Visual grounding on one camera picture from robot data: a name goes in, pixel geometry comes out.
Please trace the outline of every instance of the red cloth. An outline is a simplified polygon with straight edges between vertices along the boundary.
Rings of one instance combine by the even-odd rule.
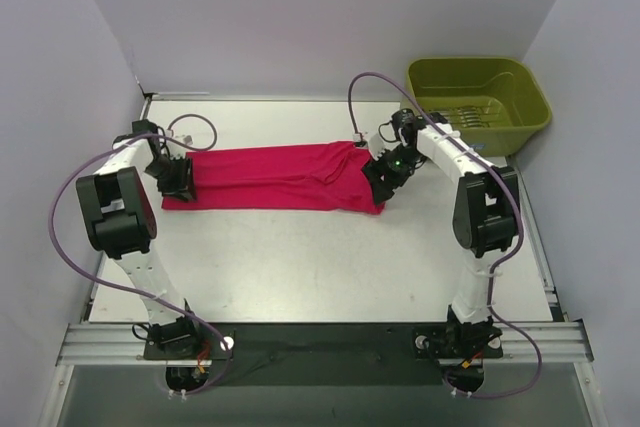
[[[371,157],[352,142],[189,153],[196,202],[167,210],[300,209],[379,214],[361,169]]]

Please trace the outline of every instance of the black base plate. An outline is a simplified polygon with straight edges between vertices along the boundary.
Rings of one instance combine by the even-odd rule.
[[[233,365],[221,385],[439,385],[441,372],[416,355],[415,332],[431,324],[215,324],[234,339]],[[212,371],[226,359],[212,345]],[[170,359],[155,346],[147,360]]]

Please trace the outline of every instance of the metal frame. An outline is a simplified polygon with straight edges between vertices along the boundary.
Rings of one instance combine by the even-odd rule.
[[[53,372],[51,389],[40,413],[38,427],[56,427],[60,421],[64,401],[73,375],[72,365],[58,365]]]
[[[216,324],[222,332],[235,330],[238,325],[252,326],[268,329],[269,324]],[[272,324],[274,328],[283,325],[300,324]],[[371,324],[351,324],[354,326]],[[394,324],[385,323],[384,328],[392,331],[395,328],[409,327],[411,329],[421,324]],[[536,341],[544,362],[548,363],[584,363],[591,362],[592,354],[589,347],[584,326],[581,322],[522,322],[516,323],[517,327],[525,330]],[[503,330],[502,359],[486,359],[486,363],[535,363],[536,356],[529,342],[514,329],[497,324]],[[336,349],[342,345],[333,344]],[[79,324],[71,325],[67,330],[58,365],[171,365],[171,366],[195,366],[195,360],[145,360],[143,358],[145,344],[131,335],[131,324]]]

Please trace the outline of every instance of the cable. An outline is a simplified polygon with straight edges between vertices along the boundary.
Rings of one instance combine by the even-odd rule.
[[[140,327],[142,330],[144,330],[147,333],[147,335],[149,335],[149,329],[144,324],[133,324],[131,326],[131,333],[133,334],[133,336],[138,340],[143,340],[144,342],[146,342],[147,337],[141,337],[140,334],[136,332],[136,327]]]
[[[183,118],[184,116],[180,116],[178,117],[176,120],[174,120],[172,122],[175,123],[177,120],[179,120],[180,118]],[[113,154],[117,154],[118,152],[123,151],[124,149],[130,147],[133,143],[137,142],[138,140],[142,140],[142,139],[152,139],[152,138],[158,138],[158,139],[164,139],[165,141],[168,142],[172,142],[176,145],[179,145],[181,147],[190,149],[190,150],[194,150],[194,151],[205,151],[205,150],[209,150],[211,149],[217,142],[218,136],[217,136],[217,132],[215,130],[215,127],[213,126],[213,123],[209,120],[209,119],[205,119],[207,124],[209,124],[209,126],[213,127],[213,132],[214,132],[214,139],[213,142],[211,143],[211,145],[209,145],[208,147],[205,148],[198,148],[198,147],[191,147],[187,144],[184,144],[182,142],[178,142],[177,140],[171,138],[171,137],[167,137],[167,136],[163,136],[161,134],[152,134],[152,133],[146,133],[146,134],[141,134],[138,135],[132,139],[129,139],[127,141],[127,143],[122,144],[121,146],[115,148],[115,149],[111,149],[108,150],[106,152],[103,152],[102,154],[98,154],[94,157],[92,157],[91,159],[87,160],[85,163],[83,163],[80,167],[78,167],[76,170],[74,170],[62,183],[62,185],[60,186],[60,188],[58,189],[58,191],[56,192],[54,198],[53,198],[53,202],[51,202],[51,206],[49,207],[49,215],[47,218],[47,228],[49,231],[49,238],[51,239],[51,243],[53,244],[53,248],[56,250],[56,252],[58,253],[58,255],[62,258],[62,260],[69,266],[71,267],[77,274],[81,275],[82,277],[84,277],[85,279],[91,280],[92,282],[95,282],[97,284],[100,285],[104,285],[105,287],[110,287],[112,289],[116,289],[116,290],[121,290],[123,292],[129,292],[132,294],[137,294],[141,297],[146,297],[148,299],[154,300],[156,301],[158,304],[162,305],[163,307],[172,310],[184,317],[187,317],[188,319],[191,319],[194,322],[197,322],[199,324],[201,324],[206,330],[208,330],[209,332],[211,332],[220,342],[221,345],[227,345],[226,341],[224,339],[224,336],[222,335],[222,333],[216,329],[214,326],[210,325],[206,320],[198,317],[196,314],[194,314],[193,312],[189,312],[188,310],[182,309],[176,305],[173,305],[170,302],[167,302],[164,299],[161,299],[159,297],[157,297],[155,294],[146,292],[144,290],[140,290],[140,289],[136,289],[133,287],[127,287],[126,285],[120,285],[120,284],[116,284],[114,282],[109,282],[108,280],[104,280],[101,279],[100,277],[91,274],[90,272],[87,272],[86,270],[84,270],[82,267],[80,267],[78,264],[76,264],[65,252],[65,250],[63,249],[62,245],[60,244],[60,241],[58,239],[58,235],[56,233],[56,229],[55,229],[55,224],[54,224],[54,220],[55,220],[55,214],[56,214],[56,209],[58,207],[58,204],[60,203],[60,199],[62,198],[62,194],[65,192],[65,190],[67,190],[67,188],[69,187],[69,184],[71,184],[71,182],[82,173],[82,171],[84,171],[86,168],[88,168],[89,166],[93,165],[94,163],[98,162],[99,160],[102,160],[104,158],[107,158]],[[193,395],[193,394],[197,394],[200,392],[203,392],[204,390],[208,389],[209,387],[213,386],[214,384],[217,384],[220,380],[222,380],[224,378],[224,376],[227,374],[227,371],[229,370],[229,367],[231,366],[231,350],[229,349],[225,349],[225,352],[227,354],[227,359],[225,361],[225,364],[222,368],[222,370],[220,372],[218,372],[213,378],[210,378],[209,380],[207,380],[207,382],[205,382],[204,385],[202,385],[201,387],[198,387],[197,389],[194,389],[190,392],[188,392],[188,395]]]
[[[385,122],[384,124],[380,124],[380,125],[378,126],[378,135],[380,136],[380,138],[381,138],[382,140],[384,140],[387,144],[397,144],[398,142],[400,142],[400,141],[399,141],[399,140],[397,140],[397,139],[393,139],[393,140],[388,140],[388,139],[386,139],[386,138],[385,138],[385,136],[382,134],[382,126],[383,126],[383,125],[391,125],[391,121],[389,121],[389,122]]]
[[[420,104],[418,104],[418,101],[411,94],[409,94],[409,92],[407,92],[407,90],[404,87],[402,87],[400,84],[398,84],[392,78],[390,78],[390,77],[388,77],[388,76],[386,76],[384,74],[380,74],[378,72],[362,72],[361,74],[356,75],[351,80],[351,83],[349,84],[349,90],[347,92],[347,104],[348,104],[348,107],[349,107],[349,116],[351,117],[351,123],[353,125],[353,129],[354,129],[356,134],[360,134],[360,132],[358,130],[358,125],[356,123],[356,119],[355,119],[355,116],[353,114],[353,103],[352,103],[351,99],[352,99],[352,95],[353,95],[353,86],[358,81],[358,79],[361,79],[363,77],[377,77],[378,79],[384,80],[385,82],[387,82],[387,83],[391,84],[392,86],[394,86],[409,102],[411,102],[411,105],[413,105],[413,107],[420,114],[422,114],[422,116],[427,121],[427,123],[431,127],[433,127],[433,129],[436,132],[438,132],[440,135],[446,136],[446,133],[444,132],[444,130],[442,130],[438,126],[438,124],[435,123],[431,119],[431,117],[429,117],[429,115],[427,115],[427,113],[422,109],[422,107],[420,107]],[[507,260],[511,259],[522,248],[522,245],[524,243],[524,226],[522,224],[522,217],[520,216],[520,209],[518,208],[518,205],[517,205],[515,199],[513,198],[513,195],[511,195],[511,192],[509,191],[509,188],[506,186],[506,184],[504,183],[502,178],[500,178],[500,175],[498,175],[498,173],[496,171],[494,171],[484,160],[482,160],[481,158],[476,157],[475,155],[473,155],[470,152],[468,152],[455,138],[447,136],[447,140],[449,142],[451,142],[460,152],[464,153],[464,155],[469,157],[473,162],[475,162],[476,164],[478,164],[482,168],[484,168],[487,171],[487,173],[491,177],[493,177],[493,180],[496,181],[496,183],[498,184],[500,189],[504,192],[504,195],[507,198],[507,200],[509,202],[509,205],[511,206],[511,210],[513,210],[513,214],[514,214],[515,219],[516,219],[517,230],[518,230],[518,234],[519,234],[518,235],[518,240],[516,241],[516,245],[513,247],[513,249],[511,249],[509,252],[507,252],[505,255],[503,255],[498,260],[496,260],[493,264],[491,264],[491,267],[489,267],[489,273],[490,274],[494,274],[496,269],[500,265],[505,263]],[[536,372],[533,375],[533,377],[531,378],[531,380],[526,385],[524,385],[522,387],[518,387],[518,388],[515,388],[515,389],[507,390],[505,392],[500,392],[500,393],[496,393],[496,394],[471,394],[470,397],[472,399],[485,399],[485,400],[503,399],[505,397],[511,397],[513,395],[521,394],[523,392],[526,392],[526,391],[530,390],[538,382],[538,380],[540,379],[540,376],[542,375],[542,353],[540,352],[540,347],[538,346],[536,341],[526,331],[524,331],[523,329],[519,328],[513,322],[509,322],[509,321],[505,320],[503,317],[501,317],[500,315],[498,315],[496,313],[495,309],[491,305],[492,301],[493,301],[493,290],[494,290],[494,287],[495,287],[495,276],[492,275],[491,278],[489,279],[489,289],[488,289],[488,295],[487,295],[487,305],[489,306],[489,312],[498,321],[502,322],[507,327],[512,328],[513,330],[518,332],[520,335],[522,335],[525,339],[527,339],[527,341],[529,341],[529,343],[533,347],[533,350],[535,350],[535,353],[536,353],[536,358],[537,358]],[[444,382],[449,387],[453,388],[453,386],[449,383],[449,381],[448,381],[446,376],[444,377]]]
[[[176,125],[182,119],[188,119],[188,118],[194,118],[194,119],[202,120],[209,127],[211,127],[211,131],[213,132],[213,142],[211,143],[211,145],[209,147],[205,147],[204,149],[191,148],[191,150],[199,152],[199,151],[203,151],[203,150],[213,149],[213,147],[218,143],[218,131],[216,130],[216,126],[213,125],[213,122],[211,122],[209,119],[207,119],[204,115],[200,115],[200,114],[182,114],[182,115],[179,115],[178,117],[173,119],[171,122],[169,122],[169,125],[167,126],[167,130],[173,130],[173,126],[174,125]]]

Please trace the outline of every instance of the cable tie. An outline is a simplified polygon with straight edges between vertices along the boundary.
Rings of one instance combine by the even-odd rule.
[[[159,293],[157,293],[156,295],[154,295],[151,300],[158,300],[160,297],[162,297],[164,294],[166,294],[167,291],[166,289],[161,290]]]
[[[493,273],[483,272],[481,270],[475,270],[471,264],[465,263],[469,272],[471,272],[476,277],[486,277],[486,278],[496,278],[502,275],[502,269],[500,267],[496,268]]]

